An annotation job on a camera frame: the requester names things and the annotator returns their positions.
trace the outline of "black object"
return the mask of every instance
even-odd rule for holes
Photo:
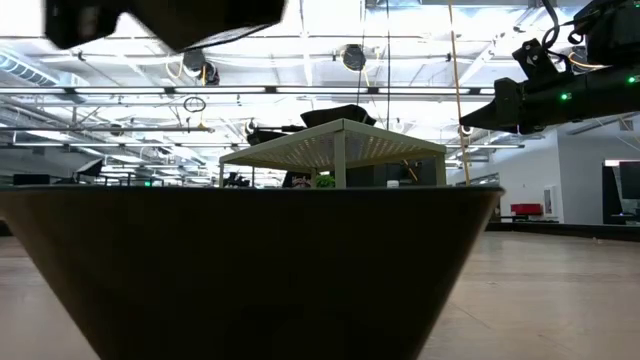
[[[102,166],[104,164],[103,159],[97,159],[93,161],[89,161],[88,163],[82,165],[78,170],[75,171],[76,175],[84,175],[84,176],[99,176],[102,172]]]
[[[54,187],[0,212],[102,360],[411,360],[501,193]]]
[[[640,161],[620,162],[623,199],[640,199]]]
[[[574,20],[578,22],[572,36],[584,37],[589,62],[613,65],[640,61],[637,5],[634,0],[594,0],[576,13]]]
[[[13,185],[49,185],[51,176],[48,174],[13,174]]]
[[[235,41],[280,22],[284,0],[46,0],[45,33],[68,49],[113,33],[129,12],[174,50]],[[207,38],[203,45],[187,48]]]
[[[367,125],[375,125],[376,119],[369,116],[367,110],[357,105],[340,106],[333,109],[314,110],[300,115],[308,128],[326,124],[338,119],[349,119]]]
[[[535,39],[525,42],[513,55],[528,80],[496,80],[494,101],[463,116],[461,123],[530,134],[549,125],[640,110],[639,17],[633,0],[591,2],[564,25],[575,26],[572,36],[585,36],[590,62],[613,66],[580,75],[557,73],[544,45]]]
[[[287,136],[287,134],[275,131],[255,130],[253,133],[247,135],[247,142],[249,145],[254,146],[283,136]]]
[[[347,69],[360,72],[367,64],[367,58],[364,56],[362,47],[357,44],[347,45],[342,55],[342,62]]]
[[[229,173],[229,177],[224,179],[223,187],[232,187],[232,188],[240,188],[240,187],[249,187],[251,186],[251,180],[247,180],[242,176],[238,176],[238,173],[232,172]]]

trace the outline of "white wall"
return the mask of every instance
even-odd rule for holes
[[[640,126],[640,122],[636,121],[635,125]],[[634,135],[640,136],[640,132],[622,132],[615,123],[583,134],[567,135],[566,131],[571,128],[558,130],[565,222],[602,224],[602,163],[604,160],[640,160],[640,143],[634,138]]]
[[[560,182],[560,161],[558,156],[558,135],[556,130],[543,133],[542,140],[527,140],[524,149],[498,150],[490,156],[488,163],[473,163],[471,178],[500,174],[500,186],[506,190],[500,208],[503,216],[511,215],[511,204],[544,203],[544,188],[555,185],[556,220],[564,222],[563,202]],[[464,181],[464,171],[448,171],[447,183]]]

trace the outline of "light fixture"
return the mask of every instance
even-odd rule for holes
[[[460,89],[460,95],[466,95],[469,93],[469,89]],[[455,88],[419,88],[419,87],[392,87],[380,88],[381,94],[397,94],[397,95],[455,95]]]
[[[143,163],[145,162],[144,160],[137,158],[135,156],[129,156],[129,155],[109,155],[110,157],[118,160],[118,161],[122,161],[122,162],[128,162],[128,163]]]
[[[181,172],[178,170],[160,170],[160,172],[165,175],[181,175]]]
[[[248,144],[215,144],[215,143],[186,143],[186,144],[180,144],[179,146],[181,147],[186,147],[186,148],[195,148],[195,147],[201,147],[201,148],[220,148],[220,147],[249,147]]]
[[[25,147],[63,147],[64,144],[60,143],[14,143],[13,146],[25,146]]]
[[[57,131],[39,131],[39,130],[36,130],[36,131],[27,131],[27,134],[43,137],[43,138],[50,139],[50,140],[56,140],[56,141],[72,140],[71,136],[64,135],[64,134],[62,134],[60,132],[57,132]]]
[[[460,145],[456,144],[446,144],[445,145],[449,149],[459,149]],[[493,144],[493,145],[465,145],[467,148],[477,148],[477,149],[522,149],[524,148],[523,144]]]
[[[69,144],[72,147],[118,147],[120,144],[116,143],[73,143]]]
[[[216,87],[177,87],[174,91],[178,94],[261,94],[265,92],[262,86],[253,87],[232,87],[232,86],[216,86]]]
[[[164,94],[160,87],[79,87],[74,88],[78,94]]]
[[[357,94],[366,93],[368,90],[366,87],[293,87],[293,86],[279,86],[276,88],[276,92],[281,94]]]
[[[78,149],[86,152],[87,154],[91,154],[91,155],[96,155],[96,156],[104,156],[103,153],[99,152],[99,151],[95,151],[93,149],[89,149],[89,148],[84,148],[84,147],[79,147]]]
[[[638,161],[638,160],[605,160],[604,161],[604,166],[607,167],[616,167],[616,166],[620,166],[621,162],[633,162],[633,161]]]
[[[109,166],[105,166],[102,168],[101,173],[105,174],[105,173],[130,173],[133,174],[136,172],[136,169],[130,169],[130,168],[112,168]]]
[[[165,144],[165,143],[121,143],[126,147],[174,147],[176,144]]]
[[[16,87],[16,88],[0,88],[0,94],[64,94],[63,88],[54,87]]]

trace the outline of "green object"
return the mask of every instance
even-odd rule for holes
[[[318,188],[332,188],[336,187],[336,179],[331,175],[318,175],[316,177],[316,187]]]

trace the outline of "black bowl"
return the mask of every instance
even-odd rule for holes
[[[501,193],[46,187],[0,213],[103,360],[410,360]]]

